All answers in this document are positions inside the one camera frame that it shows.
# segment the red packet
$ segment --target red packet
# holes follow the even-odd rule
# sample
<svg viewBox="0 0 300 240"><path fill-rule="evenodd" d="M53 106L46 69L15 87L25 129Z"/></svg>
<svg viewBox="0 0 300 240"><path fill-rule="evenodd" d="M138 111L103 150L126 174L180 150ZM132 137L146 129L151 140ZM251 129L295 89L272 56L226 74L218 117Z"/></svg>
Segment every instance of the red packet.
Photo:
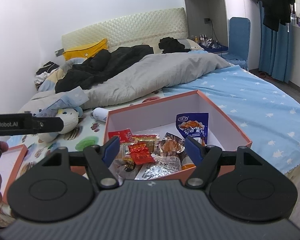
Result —
<svg viewBox="0 0 300 240"><path fill-rule="evenodd" d="M120 143L132 142L132 133L130 129L108 132L109 139L112 138L113 136L118 136L120 139Z"/></svg>
<svg viewBox="0 0 300 240"><path fill-rule="evenodd" d="M136 163L136 165L154 162L154 158L151 156L149 149L145 143L136 143L133 145L129 145L128 147L131 158Z"/></svg>

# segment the gray blanket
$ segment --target gray blanket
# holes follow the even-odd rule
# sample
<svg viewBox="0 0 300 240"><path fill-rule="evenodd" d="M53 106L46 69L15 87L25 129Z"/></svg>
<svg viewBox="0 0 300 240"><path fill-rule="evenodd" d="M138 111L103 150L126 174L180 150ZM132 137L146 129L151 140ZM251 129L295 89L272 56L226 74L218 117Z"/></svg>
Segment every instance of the gray blanket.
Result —
<svg viewBox="0 0 300 240"><path fill-rule="evenodd" d="M188 83L215 69L229 67L223 58L212 53L151 54L103 84L84 92L89 101L83 109L122 104L145 96L162 87ZM45 91L36 94L20 112L38 112L62 93Z"/></svg>

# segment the chair backrest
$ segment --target chair backrest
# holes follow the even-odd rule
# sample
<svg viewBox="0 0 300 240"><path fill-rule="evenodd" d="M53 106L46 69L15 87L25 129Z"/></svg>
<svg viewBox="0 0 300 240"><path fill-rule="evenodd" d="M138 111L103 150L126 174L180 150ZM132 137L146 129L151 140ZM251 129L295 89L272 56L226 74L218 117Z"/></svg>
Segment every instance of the chair backrest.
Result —
<svg viewBox="0 0 300 240"><path fill-rule="evenodd" d="M250 43L250 20L232 17L229 21L229 54L248 59Z"/></svg>

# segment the triangular hole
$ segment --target triangular hole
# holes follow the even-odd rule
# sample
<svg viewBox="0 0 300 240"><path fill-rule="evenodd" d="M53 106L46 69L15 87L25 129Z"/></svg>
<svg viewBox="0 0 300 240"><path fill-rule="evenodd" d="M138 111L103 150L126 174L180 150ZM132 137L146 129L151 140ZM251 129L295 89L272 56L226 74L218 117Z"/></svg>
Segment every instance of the triangular hole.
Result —
<svg viewBox="0 0 300 240"><path fill-rule="evenodd" d="M259 165L259 166L262 165L250 153L244 153L243 154L243 164L244 165Z"/></svg>
<svg viewBox="0 0 300 240"><path fill-rule="evenodd" d="M55 153L42 166L60 166L60 165L61 165L61 153Z"/></svg>

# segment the yellow pillow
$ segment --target yellow pillow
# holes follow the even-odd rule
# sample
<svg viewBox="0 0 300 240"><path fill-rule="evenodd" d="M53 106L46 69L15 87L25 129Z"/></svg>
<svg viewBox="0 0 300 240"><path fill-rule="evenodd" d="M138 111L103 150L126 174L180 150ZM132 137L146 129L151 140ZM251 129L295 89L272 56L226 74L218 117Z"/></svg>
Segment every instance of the yellow pillow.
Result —
<svg viewBox="0 0 300 240"><path fill-rule="evenodd" d="M102 49L108 49L107 39L103 39L102 41L90 43L82 46L78 46L72 49L69 49L63 53L63 56L66 60L69 60L74 57L83 57L89 58L96 55Z"/></svg>

